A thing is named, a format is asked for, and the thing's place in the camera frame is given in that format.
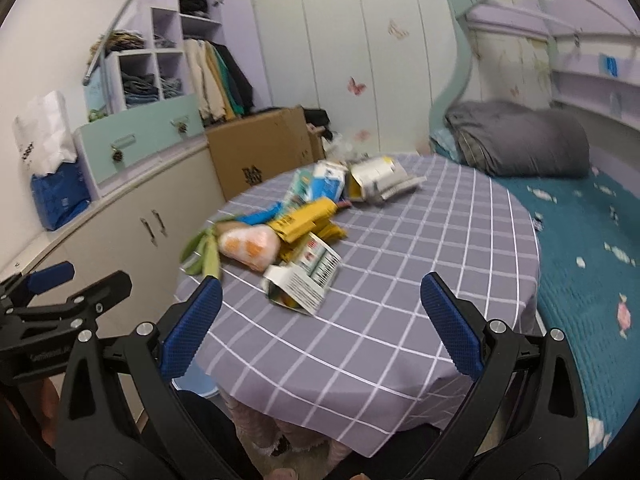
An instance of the gray comforter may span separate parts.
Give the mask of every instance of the gray comforter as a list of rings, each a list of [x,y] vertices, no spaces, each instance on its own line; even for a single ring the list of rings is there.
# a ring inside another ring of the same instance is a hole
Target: gray comforter
[[[589,142],[569,112],[492,101],[465,102],[447,113],[466,163],[491,176],[585,177]]]

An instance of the table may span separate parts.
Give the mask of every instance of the table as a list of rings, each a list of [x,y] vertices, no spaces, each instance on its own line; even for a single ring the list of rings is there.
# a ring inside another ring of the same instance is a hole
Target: table
[[[420,281],[432,270],[487,319],[532,330],[540,263],[529,213],[475,170],[440,156],[396,158],[427,181],[383,206],[358,204],[335,217],[349,237],[334,247],[342,267],[318,317],[271,304],[261,276],[223,266],[223,307],[196,362],[231,403],[251,407],[238,413],[246,428],[259,427],[253,440],[265,450],[278,430],[301,426],[313,430],[309,445],[326,435],[336,455],[372,456],[397,431],[446,427],[471,381],[420,304]],[[251,188],[219,215],[266,209],[290,180],[283,174]],[[181,272],[176,298],[198,281]]]

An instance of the white paper bag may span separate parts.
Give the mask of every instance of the white paper bag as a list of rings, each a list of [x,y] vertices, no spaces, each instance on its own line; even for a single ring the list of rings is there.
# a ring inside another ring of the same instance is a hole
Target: white paper bag
[[[57,90],[32,99],[14,119],[14,136],[27,170],[36,176],[56,173],[78,158],[64,96]]]

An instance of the round table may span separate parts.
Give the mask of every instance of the round table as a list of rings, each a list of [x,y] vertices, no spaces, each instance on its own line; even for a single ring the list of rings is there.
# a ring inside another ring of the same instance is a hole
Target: round table
[[[364,456],[397,431],[425,422],[444,428],[471,381],[420,304],[420,281],[433,270],[487,319],[532,329],[540,263],[529,213],[484,174],[443,157],[396,159],[427,181],[383,206],[356,204],[335,217],[348,238],[334,246],[342,265],[317,317],[270,303],[261,276],[223,266],[223,307],[196,362],[228,400],[252,408],[247,425],[273,418]],[[269,208],[291,177],[251,188],[217,216]],[[199,281],[181,272],[176,298]],[[255,437],[261,447],[271,438],[264,431]]]

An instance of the pile of clothes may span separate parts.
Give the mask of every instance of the pile of clothes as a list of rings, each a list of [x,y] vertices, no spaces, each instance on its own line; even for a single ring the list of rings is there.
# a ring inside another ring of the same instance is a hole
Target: pile of clothes
[[[200,116],[205,124],[248,115],[254,89],[225,45],[185,40]]]
[[[182,79],[161,76],[160,82],[162,83],[162,95],[165,99],[173,99],[184,95],[182,92]]]
[[[175,41],[168,40],[160,34],[154,34],[154,46],[156,48],[175,48]]]
[[[87,64],[91,63],[91,60],[94,58],[98,47],[100,46],[100,42],[102,41],[103,36],[98,38],[89,49],[90,57],[87,61]],[[105,56],[110,54],[111,52],[119,52],[121,50],[134,50],[137,48],[144,48],[145,40],[142,37],[142,33],[137,32],[135,30],[114,30],[107,40],[107,43],[104,46]]]
[[[153,74],[136,76],[122,72],[122,86],[127,108],[148,105],[160,99],[158,87],[154,85],[155,79]]]
[[[180,12],[199,18],[208,18],[209,4],[206,0],[180,0]]]

